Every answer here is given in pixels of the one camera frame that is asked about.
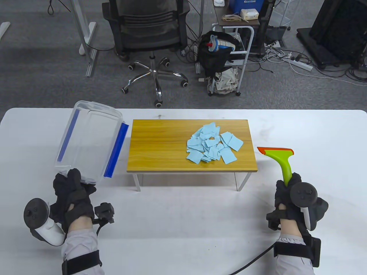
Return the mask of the person's left hand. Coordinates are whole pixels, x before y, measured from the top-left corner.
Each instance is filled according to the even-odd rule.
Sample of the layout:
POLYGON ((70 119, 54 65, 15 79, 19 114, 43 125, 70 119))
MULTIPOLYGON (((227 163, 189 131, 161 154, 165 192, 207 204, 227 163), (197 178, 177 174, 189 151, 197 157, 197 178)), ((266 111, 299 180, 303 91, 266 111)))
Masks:
POLYGON ((89 196, 97 189, 81 181, 78 169, 69 170, 67 176, 58 173, 53 180, 53 188, 57 200, 50 206, 51 218, 61 224, 65 234, 72 223, 81 217, 93 221, 95 214, 89 196))

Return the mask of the person's right hand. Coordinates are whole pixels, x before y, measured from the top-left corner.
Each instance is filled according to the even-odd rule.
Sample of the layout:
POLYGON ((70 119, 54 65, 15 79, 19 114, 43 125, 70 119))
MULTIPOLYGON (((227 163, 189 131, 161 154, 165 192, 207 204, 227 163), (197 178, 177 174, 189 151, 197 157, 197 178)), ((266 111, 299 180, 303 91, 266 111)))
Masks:
POLYGON ((283 180, 276 182, 276 192, 274 195, 274 207, 278 213, 278 219, 295 220, 298 224, 304 225, 304 214, 291 200, 290 191, 296 183, 301 183, 301 176, 292 173, 292 178, 286 186, 283 180))

